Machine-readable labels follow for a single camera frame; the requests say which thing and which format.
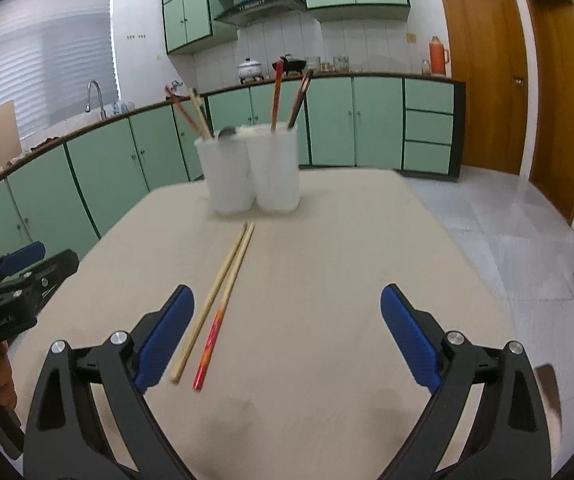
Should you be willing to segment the black wok pot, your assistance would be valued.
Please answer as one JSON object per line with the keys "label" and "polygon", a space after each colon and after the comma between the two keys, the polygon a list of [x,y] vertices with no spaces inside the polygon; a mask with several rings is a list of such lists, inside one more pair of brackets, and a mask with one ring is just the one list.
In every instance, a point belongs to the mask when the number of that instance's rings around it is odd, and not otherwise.
{"label": "black wok pot", "polygon": [[277,61],[272,63],[274,72],[278,71],[278,66],[281,66],[281,73],[284,76],[293,74],[302,76],[307,67],[307,61],[301,60],[301,58],[294,58],[291,55],[282,55]]}

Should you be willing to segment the wooden red-orange chopstick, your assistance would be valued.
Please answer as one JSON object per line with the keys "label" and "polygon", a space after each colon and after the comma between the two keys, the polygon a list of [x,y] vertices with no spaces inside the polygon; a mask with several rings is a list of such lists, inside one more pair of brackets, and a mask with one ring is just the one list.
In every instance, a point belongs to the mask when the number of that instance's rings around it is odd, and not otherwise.
{"label": "wooden red-orange chopstick", "polygon": [[205,382],[208,368],[211,362],[211,358],[214,352],[215,345],[217,344],[217,336],[219,336],[221,326],[225,317],[225,312],[227,307],[229,307],[229,300],[231,299],[234,286],[236,284],[238,274],[243,264],[247,249],[249,247],[253,231],[255,230],[255,224],[253,222],[249,223],[243,239],[235,254],[231,269],[227,274],[227,280],[224,287],[224,292],[221,298],[221,304],[217,313],[214,315],[212,325],[210,327],[210,332],[203,348],[201,359],[197,368],[197,372],[193,382],[193,389],[195,391],[200,391],[202,389],[203,383]]}

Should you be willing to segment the red lacquered chopstick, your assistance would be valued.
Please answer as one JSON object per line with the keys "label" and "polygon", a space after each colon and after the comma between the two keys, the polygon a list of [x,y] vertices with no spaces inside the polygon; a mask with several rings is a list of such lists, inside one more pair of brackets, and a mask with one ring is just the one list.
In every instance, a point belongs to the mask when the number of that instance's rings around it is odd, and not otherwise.
{"label": "red lacquered chopstick", "polygon": [[284,60],[281,58],[276,62],[275,66],[275,80],[274,80],[274,91],[273,91],[273,101],[271,109],[271,122],[270,122],[270,132],[274,133],[277,127],[278,112],[279,112],[279,100],[281,99],[281,81],[284,75]]}

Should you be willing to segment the orange thermos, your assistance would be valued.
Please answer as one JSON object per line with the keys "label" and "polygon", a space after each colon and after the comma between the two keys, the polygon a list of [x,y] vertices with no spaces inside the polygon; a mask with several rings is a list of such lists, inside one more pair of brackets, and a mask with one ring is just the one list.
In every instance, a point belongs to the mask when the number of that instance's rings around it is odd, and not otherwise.
{"label": "orange thermos", "polygon": [[444,47],[438,36],[433,36],[428,44],[429,63],[432,75],[446,76],[447,66],[450,64],[450,52]]}

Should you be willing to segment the wooden door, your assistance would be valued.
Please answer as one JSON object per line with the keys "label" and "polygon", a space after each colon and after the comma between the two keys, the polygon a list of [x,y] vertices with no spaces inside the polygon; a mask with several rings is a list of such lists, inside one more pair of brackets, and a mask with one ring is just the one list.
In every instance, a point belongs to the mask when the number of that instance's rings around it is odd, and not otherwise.
{"label": "wooden door", "polygon": [[537,67],[536,137],[530,182],[574,218],[574,0],[526,0]]}
{"label": "wooden door", "polygon": [[466,84],[467,166],[519,174],[528,115],[526,41],[516,0],[442,0],[452,77]]}

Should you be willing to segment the white double utensil holder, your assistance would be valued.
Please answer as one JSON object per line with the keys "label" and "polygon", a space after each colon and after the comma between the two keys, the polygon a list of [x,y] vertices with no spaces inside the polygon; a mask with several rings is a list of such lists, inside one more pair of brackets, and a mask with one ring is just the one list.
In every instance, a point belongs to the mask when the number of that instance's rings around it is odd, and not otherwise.
{"label": "white double utensil holder", "polygon": [[272,214],[294,211],[300,204],[298,128],[280,122],[251,136],[195,142],[209,200],[218,214],[242,214],[257,206]]}

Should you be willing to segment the metal spoon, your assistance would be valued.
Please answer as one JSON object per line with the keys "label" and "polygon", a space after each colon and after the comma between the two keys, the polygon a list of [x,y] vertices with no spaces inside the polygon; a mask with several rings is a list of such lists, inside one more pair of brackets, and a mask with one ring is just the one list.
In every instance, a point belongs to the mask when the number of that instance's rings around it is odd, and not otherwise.
{"label": "metal spoon", "polygon": [[219,133],[217,134],[217,140],[221,141],[224,139],[232,138],[237,133],[237,129],[232,126],[227,126],[222,128]]}

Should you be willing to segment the plain bamboo chopstick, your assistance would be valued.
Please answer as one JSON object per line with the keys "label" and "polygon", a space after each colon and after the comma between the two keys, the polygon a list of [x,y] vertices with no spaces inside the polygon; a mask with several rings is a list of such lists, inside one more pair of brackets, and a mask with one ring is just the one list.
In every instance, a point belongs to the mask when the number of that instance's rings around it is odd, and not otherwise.
{"label": "plain bamboo chopstick", "polygon": [[233,246],[225,257],[219,272],[217,272],[217,276],[215,277],[209,292],[206,295],[205,301],[202,303],[200,310],[196,314],[195,320],[191,322],[188,335],[183,337],[183,342],[181,344],[179,354],[176,356],[170,372],[170,382],[173,384],[177,384],[181,380],[187,361],[191,356],[191,352],[193,352],[203,324],[205,324],[214,301],[217,299],[217,294],[220,292],[226,275],[229,274],[229,269],[231,269],[231,266],[234,262],[237,252],[239,251],[241,243],[243,243],[243,239],[248,229],[249,223],[245,222],[243,227],[240,229]]}

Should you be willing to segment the white cooking pot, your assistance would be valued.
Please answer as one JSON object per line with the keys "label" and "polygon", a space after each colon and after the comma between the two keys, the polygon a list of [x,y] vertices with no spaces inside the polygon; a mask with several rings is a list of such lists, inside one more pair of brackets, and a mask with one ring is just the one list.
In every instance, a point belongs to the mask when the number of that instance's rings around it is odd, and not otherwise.
{"label": "white cooking pot", "polygon": [[262,64],[259,61],[246,58],[245,61],[237,66],[237,77],[241,84],[245,84],[248,81],[263,80]]}

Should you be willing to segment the glass jar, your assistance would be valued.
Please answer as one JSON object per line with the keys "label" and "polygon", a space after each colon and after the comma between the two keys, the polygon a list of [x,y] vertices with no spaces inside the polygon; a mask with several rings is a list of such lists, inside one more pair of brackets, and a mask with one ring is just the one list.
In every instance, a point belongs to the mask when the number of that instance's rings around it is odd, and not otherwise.
{"label": "glass jar", "polygon": [[421,61],[421,73],[423,75],[430,75],[431,74],[431,67],[428,60]]}

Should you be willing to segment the window blind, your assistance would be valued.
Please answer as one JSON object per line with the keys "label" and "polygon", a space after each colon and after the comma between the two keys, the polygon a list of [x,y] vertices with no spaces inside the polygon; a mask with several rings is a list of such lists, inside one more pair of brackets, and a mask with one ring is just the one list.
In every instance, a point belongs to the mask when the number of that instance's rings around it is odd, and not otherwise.
{"label": "window blind", "polygon": [[0,0],[0,105],[21,138],[119,99],[112,0]]}

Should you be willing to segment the black range hood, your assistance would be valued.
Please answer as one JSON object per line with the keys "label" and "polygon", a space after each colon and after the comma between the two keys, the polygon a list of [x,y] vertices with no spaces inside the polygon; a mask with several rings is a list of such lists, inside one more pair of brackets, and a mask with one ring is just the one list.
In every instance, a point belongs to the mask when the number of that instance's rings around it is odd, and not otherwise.
{"label": "black range hood", "polygon": [[304,11],[306,8],[303,0],[250,0],[232,6],[231,9],[219,14],[215,20],[237,28],[244,28],[278,14]]}

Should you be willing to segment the wooden red dotted chopstick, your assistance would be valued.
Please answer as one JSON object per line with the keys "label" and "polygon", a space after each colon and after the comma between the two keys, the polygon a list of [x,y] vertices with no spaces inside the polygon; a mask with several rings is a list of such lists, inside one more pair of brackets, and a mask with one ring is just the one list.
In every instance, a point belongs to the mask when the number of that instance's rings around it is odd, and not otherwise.
{"label": "wooden red dotted chopstick", "polygon": [[194,130],[197,136],[199,136],[199,138],[202,140],[206,140],[207,137],[205,131],[203,131],[203,129],[198,125],[198,122],[196,122],[196,120],[193,117],[191,117],[191,115],[188,113],[187,108],[182,104],[181,99],[176,94],[173,93],[173,91],[170,89],[169,86],[165,86],[165,94],[167,95],[167,98],[171,101],[173,106],[185,118],[188,125]]}

